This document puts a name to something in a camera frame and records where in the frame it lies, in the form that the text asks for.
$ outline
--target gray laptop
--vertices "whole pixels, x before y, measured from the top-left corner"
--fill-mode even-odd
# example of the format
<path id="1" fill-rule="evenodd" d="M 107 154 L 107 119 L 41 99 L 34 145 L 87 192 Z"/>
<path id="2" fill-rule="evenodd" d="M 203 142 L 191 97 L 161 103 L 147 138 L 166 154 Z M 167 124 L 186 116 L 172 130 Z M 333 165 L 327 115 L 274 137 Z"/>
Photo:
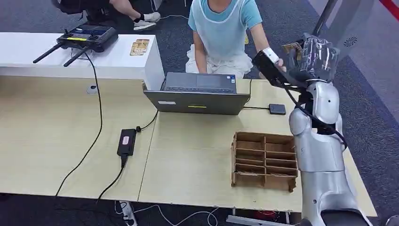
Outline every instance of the gray laptop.
<path id="1" fill-rule="evenodd" d="M 144 90 L 160 112 L 237 115 L 249 94 L 237 94 L 234 75 L 168 73 L 161 91 Z"/>

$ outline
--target chair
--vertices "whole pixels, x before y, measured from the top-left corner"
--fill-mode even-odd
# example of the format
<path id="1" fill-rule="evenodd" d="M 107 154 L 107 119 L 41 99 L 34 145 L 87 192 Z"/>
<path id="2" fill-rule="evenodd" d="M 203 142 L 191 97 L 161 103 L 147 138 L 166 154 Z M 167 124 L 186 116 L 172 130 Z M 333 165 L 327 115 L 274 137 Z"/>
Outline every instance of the chair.
<path id="1" fill-rule="evenodd" d="M 67 14 L 78 14 L 81 13 L 83 18 L 83 11 L 86 11 L 86 18 L 89 22 L 91 23 L 102 23 L 105 21 L 112 20 L 109 16 L 109 10 L 107 4 L 103 5 L 96 5 L 96 4 L 90 4 L 90 2 L 96 2 L 96 0 L 90 1 L 90 0 L 83 0 L 82 2 L 84 3 L 83 5 L 80 5 L 80 0 L 79 0 L 79 5 L 78 6 L 68 6 L 64 5 L 61 3 L 60 0 L 50 0 L 51 4 L 55 6 L 56 8 L 60 9 L 62 12 L 67 13 Z"/>

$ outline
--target table surface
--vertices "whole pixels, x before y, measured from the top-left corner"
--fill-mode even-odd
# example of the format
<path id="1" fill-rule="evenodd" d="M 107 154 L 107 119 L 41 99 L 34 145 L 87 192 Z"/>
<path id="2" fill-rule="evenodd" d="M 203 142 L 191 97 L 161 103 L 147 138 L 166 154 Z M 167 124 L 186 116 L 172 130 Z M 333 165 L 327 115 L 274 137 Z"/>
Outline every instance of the table surface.
<path id="1" fill-rule="evenodd" d="M 32 61 L 56 45 L 61 33 L 0 32 L 0 66 L 5 67 L 61 67 L 71 58 L 70 49 L 59 48 L 49 56 L 33 64 Z M 130 56 L 130 48 L 137 39 L 149 39 L 143 56 Z M 155 35 L 120 34 L 118 40 L 103 53 L 93 53 L 96 67 L 145 67 Z M 69 67 L 90 67 L 86 60 L 76 60 Z"/>
<path id="2" fill-rule="evenodd" d="M 93 79 L 0 76 L 0 192 L 55 195 L 95 139 L 99 127 Z M 143 126 L 156 109 L 139 80 L 99 80 L 102 133 L 60 196 L 97 198 L 117 176 L 121 129 Z M 137 201 L 153 125 L 136 138 L 134 157 L 105 199 Z"/>
<path id="3" fill-rule="evenodd" d="M 238 80 L 237 91 L 247 93 L 248 81 Z M 294 104 L 283 89 L 266 80 L 252 82 L 247 106 Z M 236 131 L 291 135 L 289 114 L 243 109 L 238 116 L 160 113 L 152 137 L 139 202 L 161 202 L 239 209 L 302 211 L 300 176 L 294 192 L 231 187 L 231 142 Z M 349 150 L 345 164 L 357 190 L 360 207 L 376 216 Z"/>
<path id="4" fill-rule="evenodd" d="M 92 79 L 0 76 L 0 192 L 56 193 L 98 133 L 97 95 L 86 93 L 91 84 Z M 60 196 L 97 198 L 119 172 L 120 130 L 143 126 L 154 117 L 141 81 L 107 79 L 99 86 L 103 131 Z M 249 81 L 237 80 L 237 90 L 248 93 Z M 247 106 L 268 104 L 293 109 L 285 91 L 254 80 Z M 103 198 L 300 212 L 300 178 L 293 193 L 231 187 L 230 145 L 236 131 L 290 135 L 288 115 L 257 109 L 244 109 L 238 116 L 160 113 L 137 135 L 134 155 Z M 344 155 L 360 207 L 376 216 L 350 152 Z"/>

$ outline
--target laptop keyboard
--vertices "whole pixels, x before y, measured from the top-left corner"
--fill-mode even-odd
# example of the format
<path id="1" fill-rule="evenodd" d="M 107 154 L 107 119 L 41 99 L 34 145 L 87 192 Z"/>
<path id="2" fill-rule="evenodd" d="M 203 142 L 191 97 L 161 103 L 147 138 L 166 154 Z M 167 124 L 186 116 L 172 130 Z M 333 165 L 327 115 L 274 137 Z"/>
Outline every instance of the laptop keyboard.
<path id="1" fill-rule="evenodd" d="M 213 88 L 188 88 L 188 87 L 167 87 L 167 91 L 189 91 L 189 92 L 217 92 L 217 93 L 234 93 L 233 89 L 213 89 Z"/>

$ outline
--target cardboard organizer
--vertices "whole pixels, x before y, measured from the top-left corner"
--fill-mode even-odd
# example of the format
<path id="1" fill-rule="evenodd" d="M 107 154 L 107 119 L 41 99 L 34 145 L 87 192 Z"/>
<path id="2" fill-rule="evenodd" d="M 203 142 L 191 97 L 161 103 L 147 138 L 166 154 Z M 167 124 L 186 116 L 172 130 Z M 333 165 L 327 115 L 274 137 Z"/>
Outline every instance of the cardboard organizer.
<path id="1" fill-rule="evenodd" d="M 292 136 L 236 132 L 232 150 L 232 186 L 257 186 L 293 192 L 298 177 Z"/>

